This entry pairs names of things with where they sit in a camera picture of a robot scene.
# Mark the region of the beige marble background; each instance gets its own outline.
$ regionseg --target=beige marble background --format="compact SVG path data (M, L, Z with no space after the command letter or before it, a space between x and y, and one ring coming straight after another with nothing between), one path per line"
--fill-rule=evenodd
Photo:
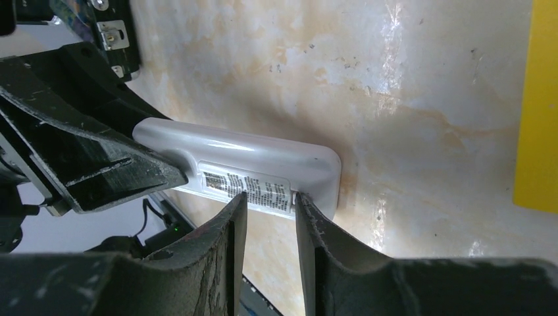
M335 222L395 257L558 262L558 216L511 202L531 1L132 2L130 87L175 120L327 145ZM222 205L174 193L199 224ZM294 222L250 212L244 273L303 314Z

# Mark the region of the yellow object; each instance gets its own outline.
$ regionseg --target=yellow object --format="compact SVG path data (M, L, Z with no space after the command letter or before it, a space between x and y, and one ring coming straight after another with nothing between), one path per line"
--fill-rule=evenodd
M533 0L514 203L558 213L558 3Z

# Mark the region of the metal bracket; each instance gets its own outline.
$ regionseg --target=metal bracket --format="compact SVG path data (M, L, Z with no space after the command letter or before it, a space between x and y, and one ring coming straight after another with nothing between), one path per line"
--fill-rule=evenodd
M97 29L101 33L105 51L114 51L115 49L124 49L130 46L123 20L98 22Z
M114 73L119 77L119 78L123 78L124 77L124 71L122 69L122 66L112 66L111 69L114 71Z
M99 11L106 11L109 8L109 0L91 0L91 4Z

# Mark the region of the label sticker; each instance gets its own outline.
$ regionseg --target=label sticker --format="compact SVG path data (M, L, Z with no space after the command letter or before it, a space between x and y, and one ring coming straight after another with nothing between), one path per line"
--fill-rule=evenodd
M202 170L204 191L226 194L231 199L241 192L246 192L250 204L273 211L290 212L291 192L288 181L229 168L225 173L224 168L220 168L219 171L222 172L216 172L214 168L211 171Z

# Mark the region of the cable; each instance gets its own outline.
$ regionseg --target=cable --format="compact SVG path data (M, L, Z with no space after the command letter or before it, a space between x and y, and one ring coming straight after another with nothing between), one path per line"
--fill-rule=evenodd
M143 226L141 227L139 232L134 235L134 237L138 237L138 235L141 234L145 230L145 227L147 226L147 206L145 204L146 200L147 199L143 200Z
M145 208L148 208L151 212L153 212L153 214L155 214L155 216L165 222L165 218L153 208L148 199L143 199L143 209L145 210Z

